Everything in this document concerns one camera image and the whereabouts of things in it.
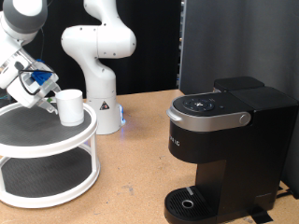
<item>coffee maker drip tray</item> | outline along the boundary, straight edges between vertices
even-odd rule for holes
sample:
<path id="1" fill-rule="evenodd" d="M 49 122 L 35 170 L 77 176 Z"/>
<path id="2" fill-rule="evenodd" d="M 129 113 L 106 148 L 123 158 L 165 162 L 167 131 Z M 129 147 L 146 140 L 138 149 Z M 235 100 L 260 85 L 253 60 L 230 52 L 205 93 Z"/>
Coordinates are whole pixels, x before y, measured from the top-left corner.
<path id="1" fill-rule="evenodd" d="M 176 189 L 165 198 L 165 217 L 169 223 L 216 223 L 213 212 L 196 186 Z"/>

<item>black curtain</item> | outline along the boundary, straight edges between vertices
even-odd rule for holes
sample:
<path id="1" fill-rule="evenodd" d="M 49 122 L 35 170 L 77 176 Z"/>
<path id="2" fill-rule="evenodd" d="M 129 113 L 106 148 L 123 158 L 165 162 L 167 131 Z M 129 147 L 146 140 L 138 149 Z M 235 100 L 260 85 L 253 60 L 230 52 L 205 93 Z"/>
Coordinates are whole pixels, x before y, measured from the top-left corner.
<path id="1" fill-rule="evenodd" d="M 187 0 L 180 89 L 255 77 L 299 100 L 299 1 Z M 299 119 L 282 180 L 299 193 Z"/>
<path id="2" fill-rule="evenodd" d="M 79 89 L 85 95 L 85 79 L 78 64 L 61 46 L 65 28 L 75 25 L 100 25 L 83 7 L 83 0 L 48 0 L 48 19 L 43 27 L 42 59 L 59 76 L 62 89 Z M 117 77 L 117 94 L 163 91 L 176 87 L 180 0 L 117 0 L 122 21 L 135 33 L 135 53 L 128 58 L 101 60 Z M 25 46 L 38 59 L 42 32 Z"/>

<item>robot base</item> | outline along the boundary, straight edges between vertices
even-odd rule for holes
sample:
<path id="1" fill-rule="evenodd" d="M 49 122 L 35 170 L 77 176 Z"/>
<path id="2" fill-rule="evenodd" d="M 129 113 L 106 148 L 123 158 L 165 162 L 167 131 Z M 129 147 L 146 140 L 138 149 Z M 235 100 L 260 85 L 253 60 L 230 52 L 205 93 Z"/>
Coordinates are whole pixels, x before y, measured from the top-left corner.
<path id="1" fill-rule="evenodd" d="M 106 99 L 87 98 L 87 104 L 96 113 L 98 122 L 96 134 L 114 133 L 124 124 L 121 106 L 116 102 L 115 96 Z"/>

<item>two-tier stand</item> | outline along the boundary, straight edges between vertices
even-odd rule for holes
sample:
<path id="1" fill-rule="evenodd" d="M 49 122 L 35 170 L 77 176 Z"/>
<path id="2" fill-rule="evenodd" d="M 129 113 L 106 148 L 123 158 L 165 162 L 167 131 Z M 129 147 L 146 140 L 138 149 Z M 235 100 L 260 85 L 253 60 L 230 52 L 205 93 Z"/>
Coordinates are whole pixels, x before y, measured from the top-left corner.
<path id="1" fill-rule="evenodd" d="M 84 122 L 76 127 L 39 107 L 0 109 L 0 201 L 50 207 L 89 189 L 100 173 L 96 128 L 95 112 L 85 104 Z"/>

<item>coffee maker control panel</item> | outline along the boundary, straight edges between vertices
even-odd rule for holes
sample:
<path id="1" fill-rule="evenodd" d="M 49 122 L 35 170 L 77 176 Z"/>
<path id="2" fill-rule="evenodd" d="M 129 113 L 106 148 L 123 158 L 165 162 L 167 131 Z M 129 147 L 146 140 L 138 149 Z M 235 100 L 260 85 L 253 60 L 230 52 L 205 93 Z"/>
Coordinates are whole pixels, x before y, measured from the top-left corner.
<path id="1" fill-rule="evenodd" d="M 208 111 L 214 108 L 214 104 L 210 100 L 202 100 L 199 98 L 192 98 L 183 102 L 184 107 L 192 111 Z"/>
<path id="2" fill-rule="evenodd" d="M 253 110 L 229 92 L 181 96 L 173 102 L 173 107 L 183 114 L 196 117 L 213 117 Z"/>

